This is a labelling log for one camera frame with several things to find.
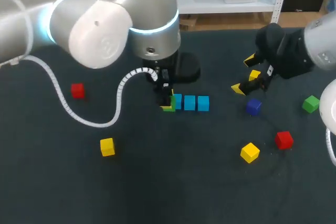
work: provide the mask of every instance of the cyan cube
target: cyan cube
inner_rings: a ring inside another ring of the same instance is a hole
[[[182,109],[182,95],[181,94],[174,94],[176,98],[176,107],[175,109],[181,110]]]
[[[184,110],[185,111],[196,110],[196,96],[194,95],[184,96]]]
[[[246,106],[246,112],[250,115],[258,115],[261,109],[261,102],[257,99],[251,99]]]
[[[209,97],[199,96],[197,101],[198,111],[209,111]]]

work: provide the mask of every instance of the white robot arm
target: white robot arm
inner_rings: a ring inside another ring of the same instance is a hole
[[[176,0],[0,0],[0,62],[58,44],[89,68],[112,64],[128,35],[146,60],[180,47]]]

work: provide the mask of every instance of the toy block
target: toy block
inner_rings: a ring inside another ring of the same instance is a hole
[[[294,140],[289,131],[278,132],[275,137],[275,143],[280,150],[290,149],[293,146]]]
[[[196,96],[194,95],[184,96],[184,110],[185,111],[196,110]]]
[[[198,111],[209,111],[209,97],[208,96],[198,97],[197,110]]]
[[[318,109],[320,104],[320,100],[315,96],[311,95],[303,102],[302,108],[306,110],[308,113],[312,113]]]
[[[253,144],[249,143],[241,149],[240,156],[245,159],[246,162],[251,163],[259,156],[260,150]]]
[[[243,94],[243,95],[245,95],[245,94],[242,92],[242,90],[240,90],[239,85],[240,85],[240,83],[231,86],[231,88],[232,88],[237,94]]]
[[[182,109],[182,95],[174,94],[174,97],[176,99],[176,109],[181,110]]]
[[[85,89],[83,83],[72,84],[71,85],[71,94],[74,99],[84,99],[85,98]]]
[[[261,72],[257,70],[252,70],[250,77],[248,78],[248,81],[253,81],[258,78],[258,76],[261,74]]]
[[[112,138],[100,140],[100,150],[103,157],[112,156],[115,154],[114,143]]]
[[[248,62],[249,60],[254,59],[254,55],[255,55],[255,54],[252,54],[250,57],[248,57],[247,59],[244,60],[244,64],[245,64],[246,66],[249,67],[249,65],[248,65],[246,62]]]
[[[164,112],[175,112],[175,110],[176,110],[176,98],[173,95],[170,96],[170,98],[171,98],[170,107],[164,107],[164,108],[162,107]]]
[[[257,99],[251,99],[248,101],[246,111],[250,115],[258,115],[261,109],[261,102]]]

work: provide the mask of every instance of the cable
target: cable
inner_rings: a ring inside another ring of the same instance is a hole
[[[26,22],[26,42],[27,42],[27,47],[26,47],[26,51],[22,56],[16,57],[12,60],[10,60],[10,62],[15,62],[18,63],[22,58],[25,58],[30,51],[33,48],[33,44],[34,44],[34,29],[33,29],[33,22],[31,21],[31,18],[27,12],[26,6],[22,3],[21,0],[12,0],[17,7],[21,10],[21,13],[24,15],[24,19]]]
[[[329,152],[331,162],[334,164],[334,166],[336,166],[336,158],[335,158],[334,151],[332,149],[331,140],[330,140],[330,130],[328,128],[325,131],[325,139],[326,139],[327,149]]]
[[[105,128],[105,127],[112,126],[118,120],[119,115],[120,115],[120,110],[121,110],[122,91],[123,91],[123,88],[124,88],[126,82],[131,77],[135,76],[138,73],[149,73],[154,81],[157,80],[157,74],[151,68],[137,68],[135,70],[132,70],[128,74],[126,74],[126,76],[119,83],[119,86],[118,86],[118,89],[117,89],[117,105],[115,106],[116,107],[116,112],[115,112],[114,117],[112,118],[112,120],[110,122],[107,122],[107,123],[93,123],[93,122],[89,122],[89,121],[87,121],[87,120],[79,117],[77,114],[75,114],[74,111],[72,111],[72,109],[69,107],[69,105],[67,104],[67,102],[66,102],[66,100],[64,98],[64,95],[63,95],[63,93],[61,91],[61,88],[60,88],[60,86],[58,84],[58,81],[57,81],[57,79],[56,79],[53,71],[51,70],[51,68],[44,61],[42,61],[41,59],[39,59],[39,58],[37,58],[35,56],[31,56],[31,55],[23,58],[22,60],[33,61],[33,62],[39,64],[47,72],[47,74],[49,75],[51,81],[53,82],[53,85],[55,87],[55,90],[57,92],[58,98],[59,98],[59,100],[60,100],[63,108],[65,109],[65,111],[73,119],[75,119],[76,121],[78,121],[78,122],[80,122],[82,124],[85,124],[87,126],[96,127],[96,128]]]

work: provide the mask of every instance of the dark gray mat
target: dark gray mat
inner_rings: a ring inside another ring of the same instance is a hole
[[[243,60],[255,50],[255,33],[182,34],[182,50],[201,58],[202,78],[175,92],[209,95],[209,113],[164,113],[144,76],[135,77],[119,121],[107,129],[68,116],[35,63],[2,67],[0,223],[335,223],[336,167],[324,125],[318,112],[300,106],[336,73],[278,78],[266,95],[237,95],[230,86],[249,75]],[[71,108],[95,122],[111,119],[119,81],[141,66],[129,49],[102,70],[80,66],[57,47],[35,56],[50,65]],[[85,84],[88,102],[72,100],[76,82]],[[249,98],[262,100],[259,117],[245,113]],[[292,150],[276,149],[278,131],[291,132]],[[101,157],[99,141],[107,137],[115,157]],[[260,149],[251,164],[240,157],[249,142]]]

